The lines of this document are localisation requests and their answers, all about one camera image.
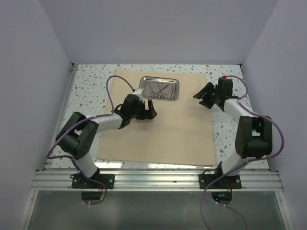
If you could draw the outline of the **steel instrument tray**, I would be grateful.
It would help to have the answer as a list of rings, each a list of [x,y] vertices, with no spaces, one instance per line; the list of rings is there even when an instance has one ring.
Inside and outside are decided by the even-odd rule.
[[[169,86],[162,91],[161,98],[155,99],[151,96],[152,92],[158,91],[166,84]],[[176,101],[179,95],[179,81],[172,78],[144,76],[140,79],[139,87],[143,89],[143,97],[147,99]]]

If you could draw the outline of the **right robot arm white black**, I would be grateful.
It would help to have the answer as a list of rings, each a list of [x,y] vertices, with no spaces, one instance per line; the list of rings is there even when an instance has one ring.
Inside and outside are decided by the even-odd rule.
[[[214,184],[225,188],[231,182],[231,176],[239,175],[242,168],[251,160],[269,156],[272,152],[272,124],[268,117],[253,115],[243,105],[240,97],[233,95],[233,81],[227,76],[218,79],[213,85],[207,83],[193,96],[199,104],[211,109],[218,106],[237,122],[235,150],[225,161],[219,163],[213,177]]]

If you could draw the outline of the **beige cloth wrap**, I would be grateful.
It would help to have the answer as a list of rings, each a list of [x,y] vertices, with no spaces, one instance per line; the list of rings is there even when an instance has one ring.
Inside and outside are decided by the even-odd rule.
[[[157,116],[136,120],[122,129],[100,134],[97,158],[179,165],[215,165],[212,115],[194,98],[207,83],[203,73],[158,73],[116,70],[110,94],[121,104],[144,76],[176,79],[175,101],[153,100]]]

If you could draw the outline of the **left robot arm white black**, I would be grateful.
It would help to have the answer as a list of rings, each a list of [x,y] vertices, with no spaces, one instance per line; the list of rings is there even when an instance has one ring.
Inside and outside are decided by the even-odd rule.
[[[124,102],[113,108],[109,114],[85,116],[80,112],[73,113],[58,133],[55,145],[68,153],[68,158],[82,175],[83,183],[89,188],[95,188],[100,182],[99,169],[89,150],[96,134],[123,129],[133,119],[152,120],[156,116],[151,99],[145,102],[139,94],[128,94]]]

